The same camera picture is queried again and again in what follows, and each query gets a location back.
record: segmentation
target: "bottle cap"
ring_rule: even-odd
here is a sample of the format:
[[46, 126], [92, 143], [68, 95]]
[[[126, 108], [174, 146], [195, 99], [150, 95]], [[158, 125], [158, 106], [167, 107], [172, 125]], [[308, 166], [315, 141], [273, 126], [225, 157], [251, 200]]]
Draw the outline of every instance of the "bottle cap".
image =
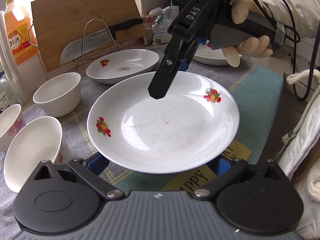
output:
[[14, 0], [7, 0], [7, 1], [5, 2], [5, 5], [8, 6], [9, 3], [13, 3], [13, 2], [14, 2]]

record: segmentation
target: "gloved hand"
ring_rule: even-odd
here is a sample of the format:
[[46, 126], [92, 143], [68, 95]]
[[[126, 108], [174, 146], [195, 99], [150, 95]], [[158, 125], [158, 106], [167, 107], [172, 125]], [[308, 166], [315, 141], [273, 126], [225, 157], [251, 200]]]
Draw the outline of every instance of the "gloved hand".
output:
[[[232, 20], [235, 24], [243, 23], [247, 19], [249, 11], [263, 16], [263, 13], [253, 0], [236, 1], [232, 6]], [[267, 49], [269, 43], [270, 38], [268, 36], [251, 37], [244, 40], [238, 47], [227, 47], [222, 49], [222, 52], [231, 66], [238, 67], [240, 64], [239, 54], [259, 58], [271, 56], [273, 51]]]

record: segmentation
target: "plaid tablecloth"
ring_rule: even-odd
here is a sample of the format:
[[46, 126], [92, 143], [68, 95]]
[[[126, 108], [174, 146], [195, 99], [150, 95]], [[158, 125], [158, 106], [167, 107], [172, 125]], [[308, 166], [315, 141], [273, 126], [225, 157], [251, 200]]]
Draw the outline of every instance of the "plaid tablecloth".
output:
[[[163, 56], [165, 46], [154, 51]], [[236, 100], [240, 111], [240, 125], [235, 140], [223, 153], [232, 159], [240, 157], [254, 164], [258, 161], [268, 138], [283, 88], [283, 77], [263, 66], [241, 61], [238, 68], [208, 66], [193, 61], [188, 69], [220, 83]], [[70, 114], [58, 118], [73, 157], [88, 158], [96, 152], [87, 134], [87, 116], [93, 103], [110, 86], [82, 78], [82, 98]], [[24, 112], [26, 122], [45, 116], [42, 109], [33, 105]], [[0, 239], [11, 239], [20, 230], [12, 214], [16, 196], [4, 182], [4, 154], [0, 154]], [[180, 174], [152, 175], [127, 170], [114, 163], [100, 175], [104, 180], [125, 192], [129, 190], [179, 190], [189, 192], [215, 178], [205, 165]]]

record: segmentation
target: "kitchen knife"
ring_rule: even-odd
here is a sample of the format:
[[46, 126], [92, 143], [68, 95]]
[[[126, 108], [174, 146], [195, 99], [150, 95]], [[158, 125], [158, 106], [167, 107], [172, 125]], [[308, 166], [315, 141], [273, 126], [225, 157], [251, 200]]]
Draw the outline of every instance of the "kitchen knife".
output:
[[[130, 19], [119, 24], [115, 24], [109, 27], [110, 33], [114, 39], [116, 39], [116, 31], [126, 30], [135, 25], [142, 24], [142, 18]], [[82, 39], [69, 43], [62, 51], [60, 55], [60, 65], [63, 65], [71, 60], [74, 60], [81, 56]], [[106, 29], [99, 30], [95, 33], [91, 33], [85, 36], [84, 54], [99, 48], [100, 46], [112, 41]]]

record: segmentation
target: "white shallow dish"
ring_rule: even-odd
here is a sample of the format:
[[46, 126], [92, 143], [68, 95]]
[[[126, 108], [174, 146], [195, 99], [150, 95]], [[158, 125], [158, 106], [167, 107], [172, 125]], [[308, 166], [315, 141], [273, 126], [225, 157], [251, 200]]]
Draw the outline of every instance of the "white shallow dish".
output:
[[129, 77], [152, 70], [159, 55], [146, 49], [126, 49], [92, 62], [87, 75], [102, 84], [114, 85]]
[[69, 114], [81, 100], [81, 75], [70, 72], [56, 76], [33, 95], [33, 101], [49, 116], [61, 117]]
[[[126, 79], [93, 104], [87, 130], [98, 151], [120, 166], [154, 174], [191, 170], [220, 155], [239, 126], [230, 93], [209, 78], [178, 72], [167, 95], [155, 100], [148, 93], [154, 74]], [[212, 90], [220, 95], [211, 97]]]
[[193, 57], [195, 61], [198, 61], [207, 65], [224, 66], [228, 65], [226, 58], [223, 55], [221, 49], [212, 50], [207, 41], [206, 45], [199, 44], [199, 47]]

